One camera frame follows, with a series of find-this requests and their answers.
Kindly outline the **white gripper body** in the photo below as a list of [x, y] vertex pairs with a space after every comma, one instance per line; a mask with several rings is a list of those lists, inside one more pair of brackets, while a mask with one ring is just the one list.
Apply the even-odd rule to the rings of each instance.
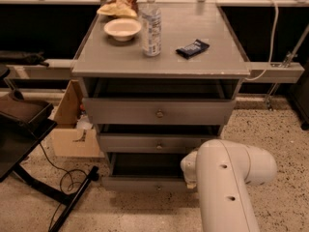
[[181, 170], [183, 171], [184, 180], [188, 185], [196, 183], [196, 157], [197, 152], [192, 151], [181, 160]]

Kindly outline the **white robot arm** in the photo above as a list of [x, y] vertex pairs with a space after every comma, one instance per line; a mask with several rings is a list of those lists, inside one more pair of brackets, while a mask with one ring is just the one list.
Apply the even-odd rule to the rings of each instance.
[[260, 232], [247, 187], [275, 178], [269, 151], [212, 139], [185, 156], [181, 170], [186, 185], [198, 191], [203, 232]]

